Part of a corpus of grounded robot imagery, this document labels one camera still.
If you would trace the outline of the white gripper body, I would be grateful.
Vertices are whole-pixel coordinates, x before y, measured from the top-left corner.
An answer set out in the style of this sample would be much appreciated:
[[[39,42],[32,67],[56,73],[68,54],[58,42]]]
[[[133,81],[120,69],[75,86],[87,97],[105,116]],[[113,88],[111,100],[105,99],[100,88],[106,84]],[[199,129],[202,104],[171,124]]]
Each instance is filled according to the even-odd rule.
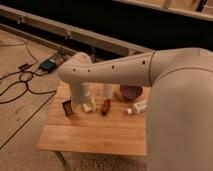
[[[76,104],[87,103],[91,100],[91,90],[88,83],[77,83],[71,86],[71,98]]]

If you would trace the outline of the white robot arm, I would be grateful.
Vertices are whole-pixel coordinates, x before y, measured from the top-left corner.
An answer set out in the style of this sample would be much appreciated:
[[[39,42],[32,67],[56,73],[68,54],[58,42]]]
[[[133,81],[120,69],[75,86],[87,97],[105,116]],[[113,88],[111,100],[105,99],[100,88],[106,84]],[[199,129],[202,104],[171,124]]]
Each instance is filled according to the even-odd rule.
[[[98,63],[80,52],[58,74],[75,103],[90,99],[92,82],[149,87],[148,171],[213,171],[213,52],[169,49]]]

